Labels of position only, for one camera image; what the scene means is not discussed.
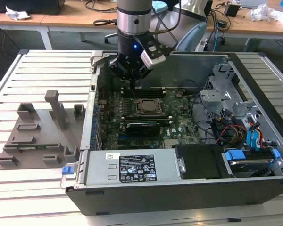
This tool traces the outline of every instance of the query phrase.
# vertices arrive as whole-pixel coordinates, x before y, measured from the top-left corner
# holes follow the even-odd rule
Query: power supply label
[[[131,155],[119,157],[119,181],[157,181],[153,155]]]

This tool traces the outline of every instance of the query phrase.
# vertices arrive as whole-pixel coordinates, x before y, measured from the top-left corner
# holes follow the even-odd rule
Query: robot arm
[[[194,2],[193,8],[197,8],[195,4],[204,2],[205,5],[206,1],[183,0],[183,5]],[[146,77],[170,54],[171,48],[161,45],[153,35],[167,33],[179,25],[181,2],[179,8],[175,8],[176,25],[171,29],[150,32],[151,12],[152,0],[117,0],[118,54],[109,67],[121,79],[130,81],[130,89],[135,88],[136,80]]]

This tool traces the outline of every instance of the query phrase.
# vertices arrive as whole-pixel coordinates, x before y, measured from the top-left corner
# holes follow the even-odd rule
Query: table leg
[[[45,49],[52,50],[52,39],[48,29],[41,29],[39,32],[41,34]]]
[[[80,36],[81,36],[81,41],[82,42],[85,42],[86,39],[85,39],[85,33],[84,32],[80,32]]]
[[[244,52],[257,52],[262,39],[247,39]]]

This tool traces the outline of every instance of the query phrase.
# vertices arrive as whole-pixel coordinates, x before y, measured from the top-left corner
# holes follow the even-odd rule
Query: blue tab
[[[275,158],[279,158],[281,156],[280,152],[278,151],[278,149],[274,149],[273,150],[273,154],[274,154]]]
[[[253,138],[251,140],[251,147],[254,148],[256,151],[259,151],[259,148],[257,147],[257,138],[259,136],[259,133],[255,130]]]
[[[74,167],[73,166],[63,166],[62,167],[62,174],[66,175],[66,174],[74,174]]]
[[[249,130],[247,132],[247,136],[246,136],[246,144],[249,146],[251,142],[251,130]]]
[[[228,150],[225,153],[226,159],[229,160],[238,160],[238,159],[246,159],[243,150]]]

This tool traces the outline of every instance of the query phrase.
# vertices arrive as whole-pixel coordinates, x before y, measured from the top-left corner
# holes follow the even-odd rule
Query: metal frame
[[[31,50],[27,55],[19,55],[18,61],[14,61],[4,79],[0,83],[0,97],[7,95],[18,95],[20,92],[35,96],[36,93],[42,93],[47,89],[44,87],[22,87],[8,88],[4,86],[10,82],[12,76],[17,79],[30,81],[39,79],[44,82],[45,78],[37,74],[18,74],[17,70],[22,63],[29,62],[49,62],[51,58],[56,58],[55,62],[66,62],[72,59],[74,62],[88,63],[90,51],[76,50]],[[81,71],[75,68],[72,73]],[[70,74],[64,74],[65,79],[71,79]],[[85,81],[85,87],[63,87],[58,86],[60,93],[71,93],[78,91],[86,94],[90,81]],[[46,107],[43,103],[36,103],[38,108]],[[13,111],[17,109],[17,103],[6,102],[0,107],[0,137],[9,137],[10,130],[14,126]],[[76,175],[67,177],[73,180]],[[209,209],[194,209],[180,211],[148,212],[136,214],[121,214],[110,216],[84,216],[74,203],[66,196],[65,191],[60,189],[61,169],[37,169],[37,170],[12,170],[0,171],[0,225],[52,225],[53,222],[67,225],[131,225],[131,226],[153,226],[153,225],[195,225],[208,224],[213,226],[231,226],[231,225],[283,225],[283,195],[274,198],[262,205],[252,206],[231,206]],[[229,223],[234,220],[242,222]]]
[[[117,27],[65,27],[65,26],[35,26],[35,25],[14,25],[14,24],[0,24],[3,30],[22,30],[22,31],[38,31],[42,37],[44,46],[47,50],[52,50],[52,39],[50,32],[79,32],[81,41],[85,41],[84,32],[112,32],[117,31]],[[208,38],[211,32],[205,32],[204,37]],[[250,34],[250,33],[233,33],[225,32],[224,37],[232,38],[254,38],[254,39],[283,39],[283,35],[277,34]]]
[[[35,26],[35,25],[14,25],[0,24],[3,30],[19,30],[19,31],[38,31],[42,37],[45,49],[52,50],[52,38],[50,32],[79,32],[81,41],[85,41],[84,32],[115,32],[113,28],[98,28],[98,27],[63,27],[63,26]]]

